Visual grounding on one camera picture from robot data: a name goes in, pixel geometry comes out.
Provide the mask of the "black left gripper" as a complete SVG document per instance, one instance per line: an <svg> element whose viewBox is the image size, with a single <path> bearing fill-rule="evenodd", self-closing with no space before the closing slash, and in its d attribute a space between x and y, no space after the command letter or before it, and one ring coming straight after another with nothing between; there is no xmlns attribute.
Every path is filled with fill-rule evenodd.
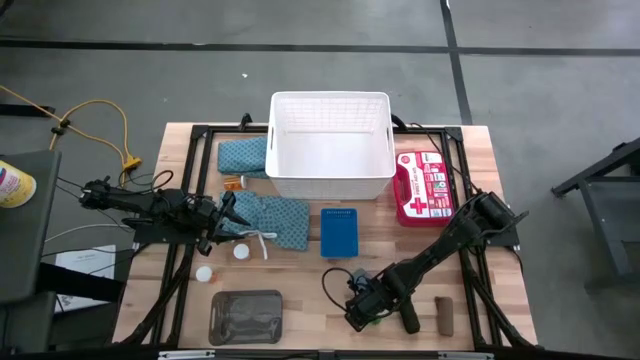
<svg viewBox="0 0 640 360"><path fill-rule="evenodd" d="M191 194L187 199L187 208L193 227L198 234L196 248L201 255L208 256L214 244L242 240L244 235L224 229L224 220L249 226L250 223L234 210L236 203L232 191L223 193L222 200L216 204L211 197Z"/></svg>

